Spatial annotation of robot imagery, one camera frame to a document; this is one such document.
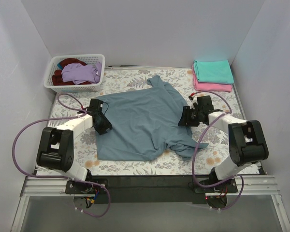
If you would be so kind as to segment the blue-grey t-shirt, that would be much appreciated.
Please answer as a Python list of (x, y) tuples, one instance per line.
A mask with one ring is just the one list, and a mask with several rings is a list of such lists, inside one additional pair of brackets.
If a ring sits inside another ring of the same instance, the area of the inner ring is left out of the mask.
[(186, 100), (158, 75), (147, 84), (151, 87), (98, 97), (112, 124), (106, 134), (96, 134), (98, 159), (150, 161), (166, 149), (184, 160), (194, 155), (197, 143), (190, 127), (178, 125)]

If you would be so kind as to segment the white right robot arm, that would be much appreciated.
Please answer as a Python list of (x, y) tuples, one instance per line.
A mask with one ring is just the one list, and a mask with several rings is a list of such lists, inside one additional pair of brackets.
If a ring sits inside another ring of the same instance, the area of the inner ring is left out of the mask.
[(190, 106), (183, 108), (179, 126), (207, 127), (201, 136), (205, 136), (211, 127), (219, 129), (228, 136), (229, 156), (209, 174), (209, 185), (201, 184), (194, 175), (193, 182), (201, 188), (213, 188), (235, 178), (246, 167), (268, 159), (268, 146), (261, 123), (257, 120), (242, 120), (231, 113), (215, 109), (210, 95), (189, 96)]

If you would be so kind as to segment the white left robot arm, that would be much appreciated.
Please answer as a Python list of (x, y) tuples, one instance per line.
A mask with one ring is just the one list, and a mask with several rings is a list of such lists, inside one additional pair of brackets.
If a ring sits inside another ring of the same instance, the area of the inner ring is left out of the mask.
[(37, 165), (59, 172), (67, 178), (85, 181), (89, 170), (74, 162), (74, 140), (91, 128), (99, 135), (112, 129), (111, 122), (103, 113), (104, 105), (107, 103), (91, 99), (85, 116), (77, 116), (54, 128), (44, 128), (38, 148)]

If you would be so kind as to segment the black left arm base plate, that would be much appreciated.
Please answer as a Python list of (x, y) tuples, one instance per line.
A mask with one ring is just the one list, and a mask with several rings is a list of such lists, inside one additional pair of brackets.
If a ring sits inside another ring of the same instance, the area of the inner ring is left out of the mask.
[[(90, 177), (86, 181), (94, 182), (106, 188), (109, 185), (108, 178), (104, 176)], [(95, 194), (95, 193), (105, 194), (106, 192), (102, 187), (99, 187), (97, 185), (81, 183), (79, 181), (69, 179), (66, 184), (65, 193), (66, 194)]]

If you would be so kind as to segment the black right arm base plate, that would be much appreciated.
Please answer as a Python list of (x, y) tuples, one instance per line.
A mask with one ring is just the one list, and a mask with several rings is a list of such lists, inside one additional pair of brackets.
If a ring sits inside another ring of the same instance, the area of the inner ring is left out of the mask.
[[(209, 180), (208, 175), (196, 175), (197, 180), (201, 185), (208, 186), (214, 184)], [(221, 193), (237, 193), (239, 188), (237, 187), (237, 184), (234, 179), (228, 180), (227, 182), (224, 182), (222, 184), (215, 183), (215, 186), (213, 187), (201, 187), (200, 185), (197, 185), (195, 181), (192, 179), (188, 183), (188, 187), (194, 192), (194, 193), (213, 193), (215, 195), (219, 195)]]

